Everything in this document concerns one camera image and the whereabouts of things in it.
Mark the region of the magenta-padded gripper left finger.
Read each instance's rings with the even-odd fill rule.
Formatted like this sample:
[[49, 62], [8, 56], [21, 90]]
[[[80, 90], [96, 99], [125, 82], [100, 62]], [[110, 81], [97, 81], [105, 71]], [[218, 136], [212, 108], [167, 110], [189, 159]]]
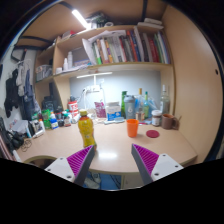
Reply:
[[60, 157], [56, 159], [46, 168], [46, 171], [82, 186], [94, 155], [94, 147], [87, 146], [67, 158]]

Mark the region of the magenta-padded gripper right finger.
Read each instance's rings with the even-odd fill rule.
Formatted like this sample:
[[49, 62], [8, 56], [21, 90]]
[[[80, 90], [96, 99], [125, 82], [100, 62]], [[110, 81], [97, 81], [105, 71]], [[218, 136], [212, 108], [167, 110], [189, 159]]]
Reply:
[[158, 155], [137, 144], [132, 145], [131, 154], [144, 185], [148, 185], [182, 169], [182, 166], [168, 154]]

